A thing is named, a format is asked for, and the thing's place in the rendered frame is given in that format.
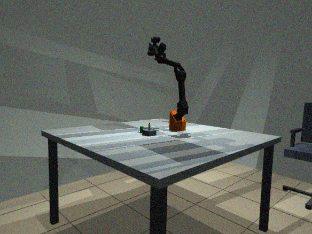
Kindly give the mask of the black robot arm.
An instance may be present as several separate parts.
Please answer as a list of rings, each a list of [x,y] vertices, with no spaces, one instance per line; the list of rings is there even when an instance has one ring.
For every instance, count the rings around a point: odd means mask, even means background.
[[[180,63],[168,60],[166,58],[166,54],[164,53],[164,51],[166,50],[166,45],[164,43],[160,43],[159,46],[157,46],[157,50],[154,51],[154,56],[155,59],[157,60],[158,64],[166,64],[169,66],[173,66],[174,67],[174,73],[176,76],[176,80],[178,81],[178,90],[179,90],[179,102],[177,103],[177,113],[174,114],[174,118],[179,121],[182,120],[182,117],[185,114],[188,114],[188,103],[185,100],[185,85],[184,85],[184,81],[186,79],[186,72],[184,71],[183,67],[181,66]],[[163,56],[163,57],[162,57]],[[180,70],[178,71],[177,68]]]

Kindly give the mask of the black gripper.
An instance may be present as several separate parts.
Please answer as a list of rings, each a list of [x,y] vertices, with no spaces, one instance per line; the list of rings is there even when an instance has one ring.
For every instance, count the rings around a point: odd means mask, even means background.
[[[157,47],[158,45],[156,43],[159,43],[159,41],[160,41],[160,37],[154,36],[153,38],[151,38],[151,42],[153,42],[153,45],[149,42],[149,50],[148,50],[148,53],[147,53],[148,56],[154,56],[153,53],[158,48]]]

